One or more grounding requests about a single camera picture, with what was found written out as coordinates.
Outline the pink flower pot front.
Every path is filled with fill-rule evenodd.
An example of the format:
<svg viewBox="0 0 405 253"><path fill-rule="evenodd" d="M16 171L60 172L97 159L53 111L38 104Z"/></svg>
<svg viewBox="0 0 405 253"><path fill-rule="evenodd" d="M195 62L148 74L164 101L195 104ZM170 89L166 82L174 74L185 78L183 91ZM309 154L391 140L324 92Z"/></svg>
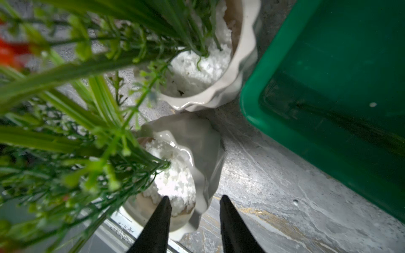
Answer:
<svg viewBox="0 0 405 253"><path fill-rule="evenodd" d="M129 198L168 197L174 217L194 210L197 188L180 150L132 126L160 77L137 86L121 110L123 80L96 75L84 86L87 107L54 87L1 98L1 205L23 207L22 221L1 219L1 252L39 243L77 253Z"/></svg>

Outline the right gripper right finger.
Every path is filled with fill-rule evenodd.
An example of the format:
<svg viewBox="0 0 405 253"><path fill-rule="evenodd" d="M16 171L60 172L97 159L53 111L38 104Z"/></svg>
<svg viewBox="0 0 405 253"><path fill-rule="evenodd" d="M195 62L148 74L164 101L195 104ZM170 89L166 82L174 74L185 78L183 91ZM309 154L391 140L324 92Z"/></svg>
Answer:
<svg viewBox="0 0 405 253"><path fill-rule="evenodd" d="M225 253L264 253L227 195L220 200L220 229Z"/></svg>

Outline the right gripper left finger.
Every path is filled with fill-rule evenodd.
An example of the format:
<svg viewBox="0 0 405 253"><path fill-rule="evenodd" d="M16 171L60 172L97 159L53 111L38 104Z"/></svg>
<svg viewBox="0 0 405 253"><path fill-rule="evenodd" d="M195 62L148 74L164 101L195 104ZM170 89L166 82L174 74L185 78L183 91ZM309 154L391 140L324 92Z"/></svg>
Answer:
<svg viewBox="0 0 405 253"><path fill-rule="evenodd" d="M127 253L166 253L172 207L164 196L143 231Z"/></svg>

